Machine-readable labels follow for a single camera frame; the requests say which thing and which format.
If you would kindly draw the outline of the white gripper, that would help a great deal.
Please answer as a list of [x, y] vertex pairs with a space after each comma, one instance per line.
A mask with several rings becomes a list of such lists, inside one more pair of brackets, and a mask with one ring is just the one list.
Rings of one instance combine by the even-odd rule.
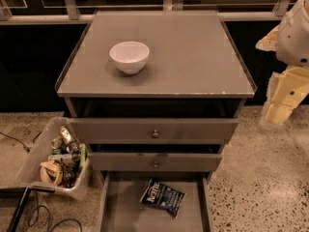
[[[279, 26], [275, 26], [256, 43], [262, 51], [275, 51]], [[293, 110], [309, 94], [309, 69], [289, 66], [280, 75], [275, 93], [270, 102], [262, 108], [261, 121], [273, 125], [283, 125]]]

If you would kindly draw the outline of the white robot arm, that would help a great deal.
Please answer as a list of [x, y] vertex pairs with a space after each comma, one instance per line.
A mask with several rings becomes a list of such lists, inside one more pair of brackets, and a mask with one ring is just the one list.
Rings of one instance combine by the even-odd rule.
[[287, 65], [271, 75], [262, 112], [263, 122], [283, 125], [309, 94], [309, 0], [297, 0], [256, 48], [274, 51]]

